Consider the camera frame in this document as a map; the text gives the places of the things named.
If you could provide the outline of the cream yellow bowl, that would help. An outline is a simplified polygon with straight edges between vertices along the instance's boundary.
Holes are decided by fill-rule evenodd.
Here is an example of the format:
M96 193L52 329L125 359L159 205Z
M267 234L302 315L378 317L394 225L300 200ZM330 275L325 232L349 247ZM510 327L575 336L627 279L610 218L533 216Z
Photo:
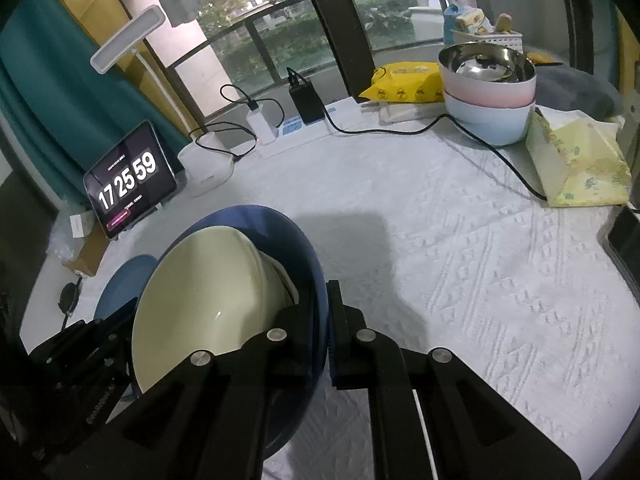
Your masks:
M160 259L138 301L132 365L147 392L192 353L238 350L299 303L284 266L231 226L198 230Z

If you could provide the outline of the large blue plate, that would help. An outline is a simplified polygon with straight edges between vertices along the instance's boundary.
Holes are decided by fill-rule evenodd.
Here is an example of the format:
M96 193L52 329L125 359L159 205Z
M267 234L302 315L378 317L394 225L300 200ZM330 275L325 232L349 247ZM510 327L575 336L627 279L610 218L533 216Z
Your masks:
M108 281L93 318L105 320L129 301L137 299L153 274L157 258L138 255L126 261Z

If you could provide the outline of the cardboard box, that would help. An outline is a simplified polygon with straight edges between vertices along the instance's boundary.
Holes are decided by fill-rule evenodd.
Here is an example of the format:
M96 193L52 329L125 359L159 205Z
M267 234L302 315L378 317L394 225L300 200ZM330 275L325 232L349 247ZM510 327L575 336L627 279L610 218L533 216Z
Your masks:
M110 240L102 228L94 226L91 233L85 238L85 244L77 258L70 262L64 262L63 266L72 272L81 273L91 278L98 272L108 244L110 244Z

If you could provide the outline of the small white box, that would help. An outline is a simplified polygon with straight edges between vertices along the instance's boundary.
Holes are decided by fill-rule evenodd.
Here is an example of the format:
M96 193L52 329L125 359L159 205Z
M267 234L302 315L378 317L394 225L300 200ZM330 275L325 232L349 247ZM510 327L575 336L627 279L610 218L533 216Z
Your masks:
M73 238L85 238L91 234L96 216L92 211L84 211L80 214L70 215L70 232Z

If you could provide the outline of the tablet showing clock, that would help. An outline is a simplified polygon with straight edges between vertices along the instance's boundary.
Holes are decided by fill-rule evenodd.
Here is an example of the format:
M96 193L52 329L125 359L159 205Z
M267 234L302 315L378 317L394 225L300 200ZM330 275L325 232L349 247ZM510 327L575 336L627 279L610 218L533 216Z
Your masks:
M115 144L82 178L96 220L110 240L177 192L175 171L150 122Z

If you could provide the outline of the white power strip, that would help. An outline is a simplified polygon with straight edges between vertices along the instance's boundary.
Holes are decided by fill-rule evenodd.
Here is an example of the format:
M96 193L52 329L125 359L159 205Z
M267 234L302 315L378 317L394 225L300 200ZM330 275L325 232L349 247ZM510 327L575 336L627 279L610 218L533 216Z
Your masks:
M352 98L331 103L326 111L343 129L355 129L356 123L361 119L361 106ZM335 129L326 117L306 125L302 118L295 116L287 119L277 130L276 140L266 145L259 144L257 153L261 158L269 158L330 136L334 132Z

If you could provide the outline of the white charger adapter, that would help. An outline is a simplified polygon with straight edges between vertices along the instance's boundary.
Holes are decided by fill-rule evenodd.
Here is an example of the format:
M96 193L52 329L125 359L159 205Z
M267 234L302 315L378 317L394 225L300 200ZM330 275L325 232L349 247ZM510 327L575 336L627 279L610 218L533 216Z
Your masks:
M260 144L268 145L277 140L277 129L268 122L261 106L251 108L246 121Z

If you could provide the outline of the yellow wet wipes pack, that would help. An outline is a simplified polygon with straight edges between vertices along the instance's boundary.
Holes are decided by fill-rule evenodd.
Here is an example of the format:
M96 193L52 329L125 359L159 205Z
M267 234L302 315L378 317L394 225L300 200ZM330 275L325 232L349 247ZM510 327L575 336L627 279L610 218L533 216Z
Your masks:
M442 102L444 86L439 66L434 62L396 62L377 67L370 87L359 97L400 104Z

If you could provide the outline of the black phone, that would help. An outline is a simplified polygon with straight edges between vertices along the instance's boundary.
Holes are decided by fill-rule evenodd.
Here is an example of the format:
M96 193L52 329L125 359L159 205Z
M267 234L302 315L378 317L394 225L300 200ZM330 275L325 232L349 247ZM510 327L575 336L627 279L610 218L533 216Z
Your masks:
M628 285L634 299L640 302L640 237L639 217L623 207L608 227L603 247Z

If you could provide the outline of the yellow patterned tissue pack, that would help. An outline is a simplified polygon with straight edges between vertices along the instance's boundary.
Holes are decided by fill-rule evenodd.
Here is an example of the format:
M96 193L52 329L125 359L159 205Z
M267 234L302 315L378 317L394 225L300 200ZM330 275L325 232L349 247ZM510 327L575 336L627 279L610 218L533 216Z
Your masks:
M581 110L535 107L525 145L551 207L628 202L631 173L617 143L623 124L620 116L599 122Z

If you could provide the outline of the teal curtain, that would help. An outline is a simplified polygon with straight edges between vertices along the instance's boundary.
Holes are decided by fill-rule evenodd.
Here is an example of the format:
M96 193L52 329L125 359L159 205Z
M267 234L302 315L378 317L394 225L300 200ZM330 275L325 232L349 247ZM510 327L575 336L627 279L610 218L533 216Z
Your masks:
M82 178L147 120L173 170L186 138L118 68L98 74L98 46L61 0L21 0L1 32L1 111L53 192L89 203Z

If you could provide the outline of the pink steel-lined bowl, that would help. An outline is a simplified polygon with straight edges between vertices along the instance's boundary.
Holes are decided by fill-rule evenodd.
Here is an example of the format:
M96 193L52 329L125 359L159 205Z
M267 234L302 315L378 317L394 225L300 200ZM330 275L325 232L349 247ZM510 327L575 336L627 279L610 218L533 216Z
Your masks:
M447 96L477 106L520 108L532 104L536 68L525 54L488 42L442 48L437 55Z

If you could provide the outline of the grey folded cloth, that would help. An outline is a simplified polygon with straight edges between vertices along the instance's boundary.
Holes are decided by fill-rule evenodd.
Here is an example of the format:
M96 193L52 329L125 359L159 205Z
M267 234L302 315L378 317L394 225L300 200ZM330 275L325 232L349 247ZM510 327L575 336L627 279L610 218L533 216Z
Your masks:
M623 99L605 79L566 64L536 66L536 103L570 112L581 110L595 120L623 113Z

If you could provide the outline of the white basket with items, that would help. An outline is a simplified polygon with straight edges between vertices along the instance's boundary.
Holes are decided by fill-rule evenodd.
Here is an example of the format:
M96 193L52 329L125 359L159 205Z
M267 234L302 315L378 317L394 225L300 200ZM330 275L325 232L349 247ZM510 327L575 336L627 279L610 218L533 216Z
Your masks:
M467 42L488 42L524 52L523 35L513 28L510 14L501 13L493 23L480 8L447 0L444 14L445 46L466 44Z

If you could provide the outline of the yellow curtain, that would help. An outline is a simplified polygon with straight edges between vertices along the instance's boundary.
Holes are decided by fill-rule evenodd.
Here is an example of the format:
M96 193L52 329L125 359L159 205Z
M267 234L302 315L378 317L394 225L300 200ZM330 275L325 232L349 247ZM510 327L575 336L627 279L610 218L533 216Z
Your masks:
M61 0L82 29L102 46L129 21L129 15L119 0ZM160 64L145 44L137 45L137 52L149 65L148 70L132 53L126 53L117 63L116 73L125 75L181 133L196 127L196 121L171 87Z

